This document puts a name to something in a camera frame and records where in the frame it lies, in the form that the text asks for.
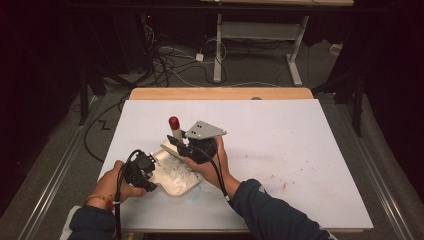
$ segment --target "white board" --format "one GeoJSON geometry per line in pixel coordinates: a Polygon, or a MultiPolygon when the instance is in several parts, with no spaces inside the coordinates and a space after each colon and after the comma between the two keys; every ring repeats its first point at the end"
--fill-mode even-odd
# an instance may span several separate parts
{"type": "MultiPolygon", "coordinates": [[[[100,176],[135,149],[156,152],[171,135],[197,120],[227,131],[231,173],[259,180],[324,228],[373,227],[318,100],[129,100],[125,103],[100,176]]],[[[122,228],[141,231],[238,231],[246,225],[222,193],[201,182],[182,197],[158,187],[121,205],[122,228]]]]}

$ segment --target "wooden edge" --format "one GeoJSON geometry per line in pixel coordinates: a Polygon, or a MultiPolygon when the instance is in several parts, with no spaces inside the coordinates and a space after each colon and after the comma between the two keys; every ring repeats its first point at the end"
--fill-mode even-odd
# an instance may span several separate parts
{"type": "Polygon", "coordinates": [[[308,88],[135,88],[130,100],[314,99],[308,88]]]}

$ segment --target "bracelet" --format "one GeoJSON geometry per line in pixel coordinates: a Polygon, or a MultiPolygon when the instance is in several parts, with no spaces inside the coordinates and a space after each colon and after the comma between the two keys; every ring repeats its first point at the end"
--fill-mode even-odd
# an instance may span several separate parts
{"type": "Polygon", "coordinates": [[[92,199],[92,198],[100,198],[100,199],[102,199],[103,201],[105,201],[105,202],[106,202],[106,206],[107,206],[107,208],[108,208],[110,211],[113,211],[113,209],[115,208],[115,207],[113,206],[113,202],[112,202],[109,198],[107,198],[107,197],[105,197],[105,196],[102,196],[102,195],[99,195],[99,194],[92,194],[92,195],[88,196],[87,200],[85,200],[85,203],[87,203],[87,202],[88,202],[88,200],[90,200],[90,199],[92,199]]]}

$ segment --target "person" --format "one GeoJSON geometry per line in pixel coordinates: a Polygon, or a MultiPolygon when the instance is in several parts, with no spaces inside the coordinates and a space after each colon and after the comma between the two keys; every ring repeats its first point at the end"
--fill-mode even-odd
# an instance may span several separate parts
{"type": "MultiPolygon", "coordinates": [[[[213,160],[221,165],[225,190],[232,201],[234,211],[243,217],[253,236],[258,239],[336,239],[306,214],[291,207],[287,202],[271,197],[255,179],[240,182],[230,173],[228,157],[222,137],[216,138],[218,153],[213,160]]],[[[197,164],[190,158],[184,162],[193,171],[200,173],[209,183],[220,188],[215,169],[210,162],[197,164]]],[[[96,184],[93,195],[79,208],[70,221],[72,233],[68,239],[112,239],[115,218],[110,211],[110,200],[114,199],[116,179],[124,163],[116,161],[114,168],[104,174],[96,184]]],[[[146,194],[142,188],[124,183],[121,187],[121,202],[128,197],[146,194]]]]}

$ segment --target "blue sleeve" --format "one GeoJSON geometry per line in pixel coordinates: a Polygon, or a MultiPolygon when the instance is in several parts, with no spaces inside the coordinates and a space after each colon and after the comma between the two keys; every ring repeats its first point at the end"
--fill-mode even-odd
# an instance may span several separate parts
{"type": "Polygon", "coordinates": [[[258,240],[334,239],[306,214],[268,195],[254,179],[240,184],[233,197],[233,208],[258,240]]]}
{"type": "Polygon", "coordinates": [[[91,206],[78,209],[72,217],[69,228],[70,240],[112,239],[115,232],[115,216],[112,212],[91,206]]]}

